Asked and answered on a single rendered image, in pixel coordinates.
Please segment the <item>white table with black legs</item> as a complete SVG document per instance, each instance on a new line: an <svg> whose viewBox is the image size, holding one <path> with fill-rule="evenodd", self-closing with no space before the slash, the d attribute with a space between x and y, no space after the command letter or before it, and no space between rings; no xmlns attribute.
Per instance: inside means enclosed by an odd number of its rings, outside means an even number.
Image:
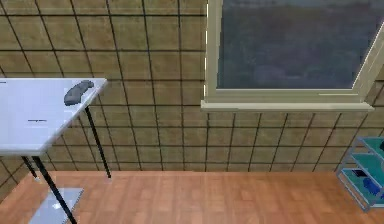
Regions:
<svg viewBox="0 0 384 224"><path fill-rule="evenodd" d="M83 80L94 87L88 89L81 102L66 106L64 96ZM46 170L41 156L63 131L106 87L105 78L0 78L0 156L20 156L32 175L41 174L50 192L43 201L36 221L55 224L78 224L72 210L79 201L81 188L59 188Z"/></svg>

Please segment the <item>grey shelf with teal boards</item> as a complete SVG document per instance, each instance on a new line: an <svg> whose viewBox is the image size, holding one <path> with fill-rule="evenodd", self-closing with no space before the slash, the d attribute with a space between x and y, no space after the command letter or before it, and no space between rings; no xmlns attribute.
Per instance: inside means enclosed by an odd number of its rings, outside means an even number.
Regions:
<svg viewBox="0 0 384 224"><path fill-rule="evenodd" d="M356 177L352 170L365 172ZM364 212L384 208L384 137L357 137L336 170L336 176ZM370 178L380 189L372 195L363 185Z"/></svg>

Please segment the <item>grey curved game controller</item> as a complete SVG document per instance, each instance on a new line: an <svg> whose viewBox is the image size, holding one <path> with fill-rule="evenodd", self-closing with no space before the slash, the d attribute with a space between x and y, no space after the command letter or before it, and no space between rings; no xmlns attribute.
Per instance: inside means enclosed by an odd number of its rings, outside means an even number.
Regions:
<svg viewBox="0 0 384 224"><path fill-rule="evenodd" d="M83 94L90 88L94 87L94 83L90 80L83 80L67 91L64 96L64 104L72 106L79 104Z"/></svg>

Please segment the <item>cream framed window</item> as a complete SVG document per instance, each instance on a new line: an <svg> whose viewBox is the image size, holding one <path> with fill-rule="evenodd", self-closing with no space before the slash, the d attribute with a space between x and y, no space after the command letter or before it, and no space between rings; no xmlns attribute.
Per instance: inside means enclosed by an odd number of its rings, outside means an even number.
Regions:
<svg viewBox="0 0 384 224"><path fill-rule="evenodd" d="M360 112L384 66L384 0L208 0L207 111Z"/></svg>

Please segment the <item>blue object on shelf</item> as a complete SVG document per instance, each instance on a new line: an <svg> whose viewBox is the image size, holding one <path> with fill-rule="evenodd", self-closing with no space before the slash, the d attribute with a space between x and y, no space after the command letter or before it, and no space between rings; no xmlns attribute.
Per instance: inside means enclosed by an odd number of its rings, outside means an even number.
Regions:
<svg viewBox="0 0 384 224"><path fill-rule="evenodd" d="M380 192L380 189L370 178L364 178L363 185L372 195L377 195Z"/></svg>

